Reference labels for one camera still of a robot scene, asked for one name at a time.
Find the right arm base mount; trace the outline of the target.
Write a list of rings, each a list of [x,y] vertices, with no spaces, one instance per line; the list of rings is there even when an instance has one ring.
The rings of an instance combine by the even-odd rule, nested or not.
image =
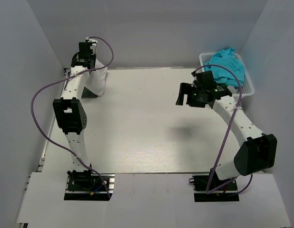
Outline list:
[[[220,180],[212,168],[209,172],[194,173],[188,182],[193,186],[195,202],[239,202],[238,186],[235,178]]]

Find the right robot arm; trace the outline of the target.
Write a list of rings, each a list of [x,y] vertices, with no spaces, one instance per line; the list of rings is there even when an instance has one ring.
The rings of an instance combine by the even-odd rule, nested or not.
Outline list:
[[[218,163],[211,169],[210,185],[219,190],[226,185],[227,179],[273,167],[277,138],[273,134],[265,134],[252,123],[232,92],[215,82],[211,71],[194,71],[192,76],[192,83],[181,83],[176,105],[199,108],[208,105],[228,125],[228,130],[234,134],[240,146],[231,161]]]

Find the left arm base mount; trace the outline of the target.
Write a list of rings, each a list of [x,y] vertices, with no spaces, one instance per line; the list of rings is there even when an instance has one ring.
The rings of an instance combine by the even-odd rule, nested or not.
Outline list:
[[[68,171],[64,200],[109,201],[115,184],[114,174],[98,176],[92,171]]]

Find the white t-shirt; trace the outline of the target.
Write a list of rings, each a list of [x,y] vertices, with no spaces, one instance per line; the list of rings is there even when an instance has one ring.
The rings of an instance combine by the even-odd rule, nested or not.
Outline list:
[[[106,87],[107,67],[97,71],[91,71],[86,82],[86,88],[97,96],[102,96]]]

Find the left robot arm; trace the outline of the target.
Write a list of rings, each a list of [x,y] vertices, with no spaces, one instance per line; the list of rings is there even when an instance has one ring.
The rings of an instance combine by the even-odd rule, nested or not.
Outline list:
[[[71,156],[76,171],[92,167],[88,161],[84,142],[87,115],[80,102],[90,72],[81,73],[81,71],[95,66],[97,45],[98,42],[90,38],[79,43],[79,52],[71,61],[70,79],[67,80],[61,97],[53,101],[58,127],[63,131],[73,152]]]

